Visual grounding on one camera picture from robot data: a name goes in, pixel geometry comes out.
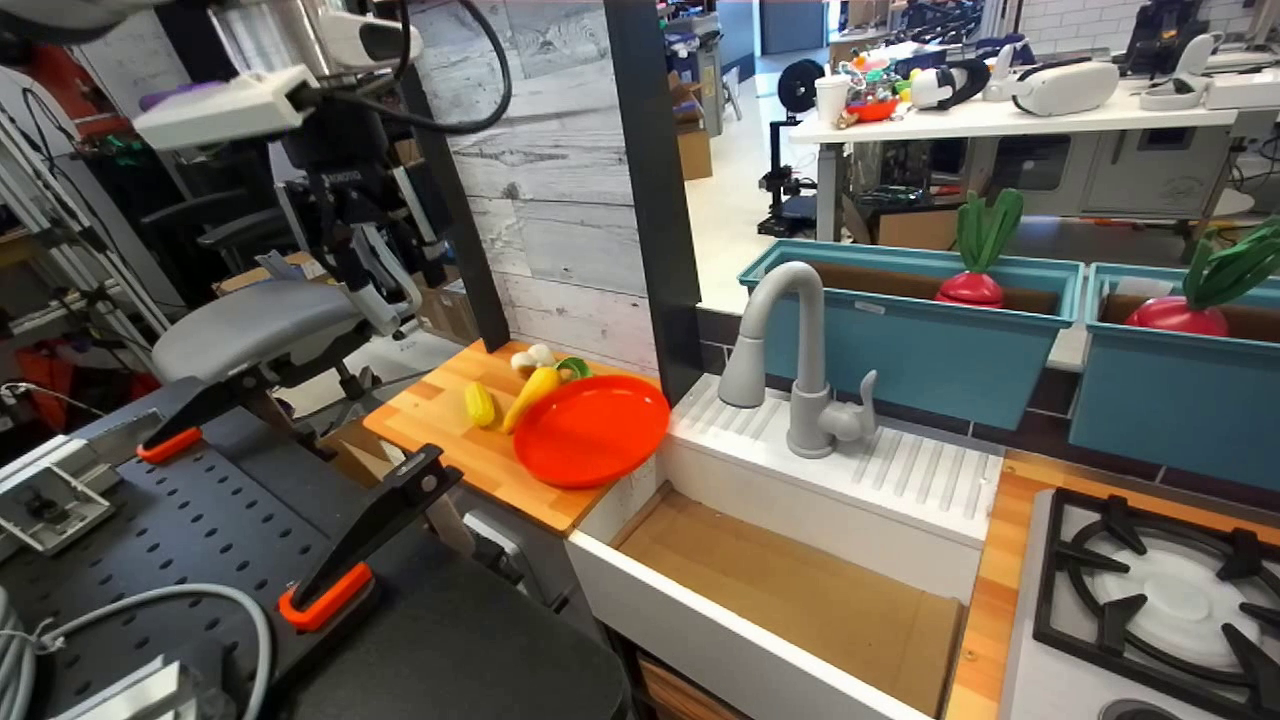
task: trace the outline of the gas burner grate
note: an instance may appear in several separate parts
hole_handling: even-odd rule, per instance
[[[1277,564],[1280,549],[1238,527],[1057,494],[1032,638],[1206,714],[1277,720],[1280,666],[1258,642],[1280,642]]]

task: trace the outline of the kitchen faucet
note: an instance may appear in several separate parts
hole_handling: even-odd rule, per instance
[[[798,296],[798,343],[797,343],[797,384],[791,384],[791,427],[786,449],[797,456],[820,460],[853,442],[877,437],[877,373],[860,384],[860,403],[831,403],[828,384],[828,341],[823,341],[823,280],[811,264],[773,267],[745,311],[727,368],[719,377],[719,403],[759,407],[763,403],[763,328],[780,296]]]

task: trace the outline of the sink basin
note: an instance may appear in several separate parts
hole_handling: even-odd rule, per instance
[[[705,377],[656,466],[566,535],[590,612],[746,715],[940,715],[1001,449],[884,425],[786,453]]]

